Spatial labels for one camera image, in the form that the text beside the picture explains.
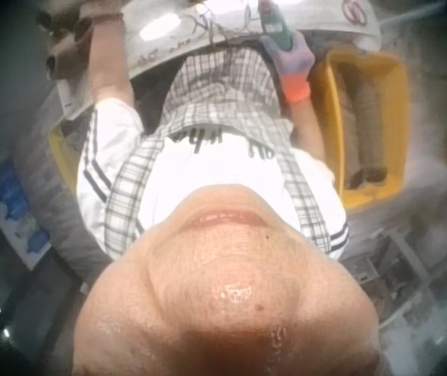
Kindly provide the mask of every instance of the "green handheld tool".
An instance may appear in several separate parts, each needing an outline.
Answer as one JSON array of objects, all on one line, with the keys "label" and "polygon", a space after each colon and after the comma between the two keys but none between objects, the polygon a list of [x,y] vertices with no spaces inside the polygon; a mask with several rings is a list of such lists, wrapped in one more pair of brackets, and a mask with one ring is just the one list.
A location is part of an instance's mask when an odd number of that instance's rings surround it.
[{"label": "green handheld tool", "polygon": [[290,51],[293,48],[292,33],[286,26],[278,5],[271,0],[259,0],[258,11],[263,32],[271,36],[282,51]]}]

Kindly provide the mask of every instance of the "shirt sleeve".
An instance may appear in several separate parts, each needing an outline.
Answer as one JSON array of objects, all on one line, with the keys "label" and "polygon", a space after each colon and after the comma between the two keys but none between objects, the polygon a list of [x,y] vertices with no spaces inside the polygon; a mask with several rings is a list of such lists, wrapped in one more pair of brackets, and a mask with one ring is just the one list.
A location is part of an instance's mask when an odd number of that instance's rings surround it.
[{"label": "shirt sleeve", "polygon": [[121,100],[95,106],[78,166],[77,200],[87,230],[103,250],[107,199],[143,130],[138,113]]},{"label": "shirt sleeve", "polygon": [[349,241],[349,227],[346,211],[333,186],[335,176],[325,163],[305,151],[293,148],[293,153],[325,220],[330,235],[329,257],[337,260]]}]

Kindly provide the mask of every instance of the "checkered apron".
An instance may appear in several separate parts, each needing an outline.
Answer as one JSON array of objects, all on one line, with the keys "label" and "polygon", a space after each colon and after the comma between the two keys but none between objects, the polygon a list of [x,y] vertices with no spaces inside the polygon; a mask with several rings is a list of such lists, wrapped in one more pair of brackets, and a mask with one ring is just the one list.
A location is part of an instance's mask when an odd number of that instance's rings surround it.
[{"label": "checkered apron", "polygon": [[160,125],[139,141],[112,186],[105,208],[106,252],[123,254],[144,232],[140,204],[166,137],[203,124],[232,127],[275,152],[302,234],[328,253],[325,221],[291,151],[292,123],[281,117],[271,72],[258,52],[243,48],[187,58],[166,97]]}]

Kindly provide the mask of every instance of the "mouth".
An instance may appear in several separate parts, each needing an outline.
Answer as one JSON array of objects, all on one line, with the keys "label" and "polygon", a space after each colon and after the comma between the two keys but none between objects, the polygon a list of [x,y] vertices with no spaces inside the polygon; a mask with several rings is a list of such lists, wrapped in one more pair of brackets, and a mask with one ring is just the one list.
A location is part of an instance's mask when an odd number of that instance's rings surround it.
[{"label": "mouth", "polygon": [[184,230],[198,230],[223,223],[237,223],[255,227],[266,227],[265,221],[250,211],[239,210],[213,210],[198,213],[183,227]]}]

